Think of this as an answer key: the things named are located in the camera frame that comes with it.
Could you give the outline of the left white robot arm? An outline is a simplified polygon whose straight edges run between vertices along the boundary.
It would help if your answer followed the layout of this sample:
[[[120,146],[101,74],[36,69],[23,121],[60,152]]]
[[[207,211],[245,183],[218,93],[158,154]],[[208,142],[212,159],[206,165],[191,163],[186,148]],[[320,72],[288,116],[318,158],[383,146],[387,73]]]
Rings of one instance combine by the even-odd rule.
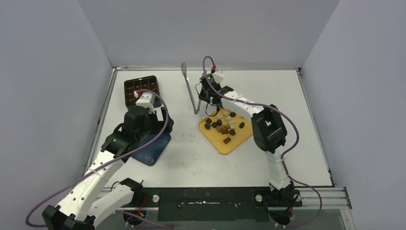
[[[158,120],[155,109],[146,105],[135,106],[125,113],[123,123],[106,138],[86,174],[68,186],[70,192],[60,202],[44,209],[42,217],[47,229],[94,230],[122,206],[137,206],[143,201],[140,184],[130,178],[122,180],[100,200],[96,198],[133,153],[172,131],[173,120],[166,107],[161,107],[161,112],[162,121]],[[155,138],[142,145],[141,141],[149,135]]]

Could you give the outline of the metal tongs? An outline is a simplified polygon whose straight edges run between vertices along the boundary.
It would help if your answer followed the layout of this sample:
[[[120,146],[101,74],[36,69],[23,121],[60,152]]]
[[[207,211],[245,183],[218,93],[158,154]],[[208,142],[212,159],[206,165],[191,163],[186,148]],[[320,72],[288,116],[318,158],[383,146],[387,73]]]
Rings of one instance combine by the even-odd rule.
[[[191,86],[190,86],[189,78],[188,78],[188,75],[187,75],[187,65],[186,65],[185,62],[181,63],[180,69],[181,69],[182,75],[184,77],[186,86],[187,86],[189,97],[190,97],[190,100],[191,100],[191,103],[192,103],[193,112],[194,112],[195,115],[197,115],[200,112],[202,101],[200,99],[198,99],[198,102],[196,103],[196,101],[194,100],[194,96],[193,96],[192,89],[191,89]]]

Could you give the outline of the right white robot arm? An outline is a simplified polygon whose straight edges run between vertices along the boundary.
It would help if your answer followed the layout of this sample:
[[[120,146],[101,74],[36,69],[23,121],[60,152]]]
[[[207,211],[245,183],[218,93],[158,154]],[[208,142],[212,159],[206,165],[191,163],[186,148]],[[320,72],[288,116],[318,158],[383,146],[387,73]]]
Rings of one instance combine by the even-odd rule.
[[[286,143],[287,129],[277,107],[254,103],[232,88],[221,87],[212,75],[200,77],[199,99],[250,120],[257,147],[267,153],[271,199],[277,207],[291,207],[300,202],[292,180],[285,170],[282,154],[277,150]]]

